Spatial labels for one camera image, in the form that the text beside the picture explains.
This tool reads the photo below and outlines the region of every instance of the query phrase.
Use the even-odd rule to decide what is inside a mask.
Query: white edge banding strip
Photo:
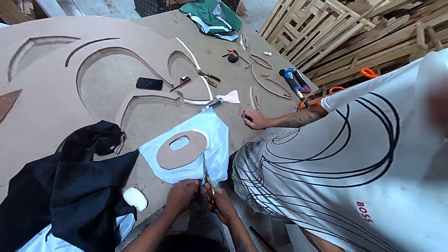
[[[182,40],[180,40],[178,37],[176,37],[176,39],[177,39],[177,41],[179,41],[182,44],[183,47],[185,47],[185,49],[187,49],[188,53],[190,53],[191,57],[193,58],[194,64],[196,65],[196,69],[198,71],[201,70],[201,67],[198,64],[196,57],[193,55],[193,53],[190,51],[190,49],[188,49],[188,47],[184,44],[184,42],[182,42]],[[204,81],[204,84],[207,87],[209,100],[208,101],[197,101],[197,100],[184,99],[184,103],[190,104],[190,105],[207,105],[209,102],[211,102],[213,100],[213,96],[211,95],[211,90],[210,90],[210,87],[208,86],[207,80],[205,80],[205,78],[203,76],[201,76],[201,79],[202,79],[202,81]]]

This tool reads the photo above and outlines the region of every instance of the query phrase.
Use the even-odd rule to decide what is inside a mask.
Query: scissors
[[[205,162],[205,154],[202,152],[202,156],[204,157],[204,179],[205,183],[208,183],[211,188],[211,205],[215,207],[215,188],[211,184],[210,175],[208,175],[207,163]]]

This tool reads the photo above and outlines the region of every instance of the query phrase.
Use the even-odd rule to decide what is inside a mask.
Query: oval hole
[[[186,135],[183,135],[183,136],[181,136],[180,138],[178,138],[178,139],[172,141],[172,142],[169,144],[169,147],[170,147],[172,150],[175,151],[175,150],[178,150],[178,149],[184,147],[184,146],[187,145],[189,142],[190,142],[190,139],[189,139]]]

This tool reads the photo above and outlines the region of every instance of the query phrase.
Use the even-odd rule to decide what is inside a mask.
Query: forearm tattoo
[[[300,128],[314,121],[317,121],[323,118],[324,116],[325,115],[322,115],[315,111],[307,111],[306,113],[292,114],[291,117],[277,124],[277,127]]]

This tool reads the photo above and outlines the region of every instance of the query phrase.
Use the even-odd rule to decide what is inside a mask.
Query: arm
[[[188,208],[194,194],[198,192],[198,186],[199,182],[192,179],[185,179],[174,184],[168,193],[164,213],[122,251],[156,251],[173,222]]]
[[[254,130],[262,130],[271,127],[300,128],[328,115],[321,106],[314,106],[295,113],[277,118],[266,118],[258,110],[246,109],[241,117],[244,123]]]
[[[208,183],[205,184],[207,204],[210,211],[216,213],[218,218],[228,227],[232,236],[233,245],[236,252],[258,252],[257,247],[249,236],[246,227],[241,221],[226,191],[222,188],[215,188],[216,208],[211,205],[211,189]]]

